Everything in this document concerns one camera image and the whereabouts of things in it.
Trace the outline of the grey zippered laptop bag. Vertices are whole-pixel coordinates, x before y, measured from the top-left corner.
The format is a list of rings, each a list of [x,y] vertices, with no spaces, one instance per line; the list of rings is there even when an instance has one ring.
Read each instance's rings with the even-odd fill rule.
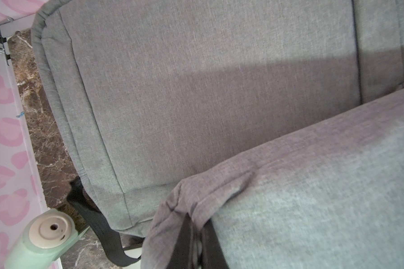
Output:
[[[144,241],[183,179],[404,89],[404,1],[48,1],[31,41],[73,204]]]

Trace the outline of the grey laptop sleeve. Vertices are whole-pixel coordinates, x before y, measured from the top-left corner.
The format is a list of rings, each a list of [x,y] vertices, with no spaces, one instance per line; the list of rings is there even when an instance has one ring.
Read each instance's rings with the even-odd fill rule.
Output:
[[[404,269],[404,89],[183,179],[141,267],[197,268],[209,223],[229,269]]]

